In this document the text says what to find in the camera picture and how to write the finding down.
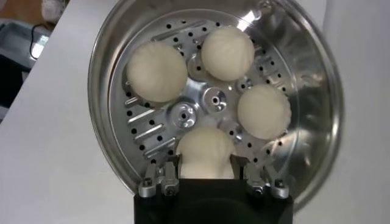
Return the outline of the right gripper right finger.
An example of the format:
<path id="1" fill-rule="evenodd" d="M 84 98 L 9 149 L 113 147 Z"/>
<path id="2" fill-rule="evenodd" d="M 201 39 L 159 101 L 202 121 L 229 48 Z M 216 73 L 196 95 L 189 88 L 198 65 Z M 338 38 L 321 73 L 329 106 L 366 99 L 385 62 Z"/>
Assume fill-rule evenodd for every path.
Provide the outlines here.
<path id="1" fill-rule="evenodd" d="M 275 170 L 273 165 L 264 165 L 258 169 L 253 161 L 237 155 L 230 155 L 234 179 L 244 180 L 248 193 L 285 200 L 289 197 L 289 186 Z"/>

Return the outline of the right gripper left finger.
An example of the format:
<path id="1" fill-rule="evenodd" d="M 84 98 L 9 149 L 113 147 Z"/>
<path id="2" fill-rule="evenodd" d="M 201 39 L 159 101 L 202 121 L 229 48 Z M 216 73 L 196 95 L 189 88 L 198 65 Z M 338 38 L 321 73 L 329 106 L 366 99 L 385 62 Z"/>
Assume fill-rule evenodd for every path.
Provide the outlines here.
<path id="1" fill-rule="evenodd" d="M 175 196 L 179 192 L 180 155 L 169 156 L 163 166 L 163 175 L 158 175 L 157 164 L 147 166 L 145 176 L 138 186 L 141 198 L 152 198 L 157 195 L 158 186 L 164 196 Z"/>

